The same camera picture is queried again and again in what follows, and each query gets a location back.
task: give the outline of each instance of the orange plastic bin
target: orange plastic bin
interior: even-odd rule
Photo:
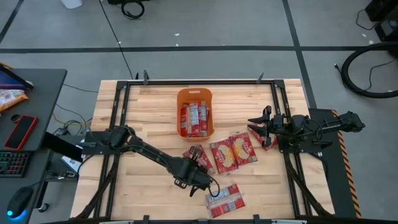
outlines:
[[[185,88],[179,91],[177,94],[177,132],[181,138],[184,138],[189,141],[204,141],[211,137],[214,133],[213,127],[213,110],[211,108],[211,99],[213,94],[211,91],[206,88]],[[208,117],[208,135],[207,137],[199,137],[199,138],[187,138],[181,135],[181,109],[183,103],[191,102],[191,101],[206,101],[207,106],[209,107],[209,117]]]

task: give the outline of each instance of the wooden table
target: wooden table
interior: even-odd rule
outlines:
[[[101,82],[91,125],[94,131],[103,131],[109,127],[116,82]],[[285,85],[292,115],[308,114],[300,80],[287,79]],[[188,87],[198,86],[133,86],[129,95],[126,124],[133,127],[137,136],[145,142],[172,156],[181,156],[192,143],[177,135],[176,96],[179,90]],[[231,131],[246,130],[248,118],[260,116],[265,106],[274,104],[271,88],[265,85],[200,87],[209,88],[213,93],[215,133],[207,142],[201,142],[201,145],[215,167],[208,142],[229,136]],[[119,107],[122,105],[123,95],[122,93]],[[116,124],[119,120],[120,113],[116,118]],[[282,154],[277,149],[265,151],[256,139],[249,135],[259,162],[241,166],[237,174],[226,177],[214,175],[221,187],[237,183],[246,206],[217,219],[252,219],[253,214],[259,214],[261,218],[293,218]],[[308,188],[324,208],[333,213],[322,163],[307,154],[303,154],[301,158]],[[102,162],[103,156],[94,156],[83,165],[71,217],[78,215],[96,192]],[[300,189],[297,186],[296,189],[300,211],[304,214]],[[208,191],[199,190],[192,198],[189,197],[189,191],[174,186],[174,179],[164,167],[139,154],[124,154],[119,163],[112,219],[142,220],[144,215],[150,215],[151,220],[210,218],[205,206],[205,194]],[[105,192],[101,206],[102,215],[107,198]]]

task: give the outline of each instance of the red phone case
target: red phone case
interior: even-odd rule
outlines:
[[[23,119],[23,117],[29,117],[29,118],[33,118],[32,123],[29,126],[29,129],[27,130],[27,132],[25,133],[24,138],[22,139],[21,143],[19,143],[18,148],[12,148],[12,147],[7,147],[7,143],[10,140],[11,136],[15,133],[15,130],[18,128],[18,125],[20,123],[20,121]],[[37,118],[33,117],[33,116],[29,116],[29,115],[22,115],[21,118],[19,119],[17,125],[15,125],[14,130],[12,130],[12,133],[10,134],[10,136],[8,137],[6,143],[4,144],[4,147],[7,149],[16,149],[16,150],[20,150],[22,149],[22,147],[24,146],[27,138],[29,137],[29,134],[32,132],[33,127],[35,126],[35,124],[37,123]]]

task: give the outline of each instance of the gray floor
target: gray floor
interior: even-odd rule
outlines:
[[[369,1],[289,0],[300,45],[364,46],[379,42],[373,30],[362,30],[354,23],[356,13]],[[16,2],[2,0],[0,29]],[[82,7],[67,10],[60,1],[44,4],[41,0],[25,0],[0,43],[0,50],[117,47],[98,1],[83,2]],[[293,46],[282,0],[152,0],[144,4],[146,13],[142,19],[130,21],[119,8],[104,1],[123,47]],[[372,26],[366,14],[361,14],[359,22]],[[350,53],[306,51],[303,57],[318,108],[357,112],[367,125],[361,133],[344,134],[363,217],[398,220],[398,99],[372,100],[345,89],[333,64],[341,66]],[[204,50],[125,55],[133,74],[146,69],[151,78],[257,78],[262,72],[264,78],[302,78],[294,51]],[[384,52],[360,57],[350,69],[353,80],[367,87],[370,67],[390,59]],[[65,83],[88,90],[97,90],[104,79],[129,78],[118,52],[0,54],[0,61],[18,68],[66,68]],[[396,62],[374,72],[374,89],[397,89]],[[64,87],[58,103],[88,119],[95,99],[95,94]],[[54,113],[64,121],[79,119],[58,108]],[[59,126],[53,120],[49,131]],[[51,200],[51,210],[34,213],[30,222],[68,218],[75,187],[49,185],[45,198]]]

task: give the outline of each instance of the keyboard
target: keyboard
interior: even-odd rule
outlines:
[[[0,152],[0,178],[23,178],[31,154],[26,152]]]

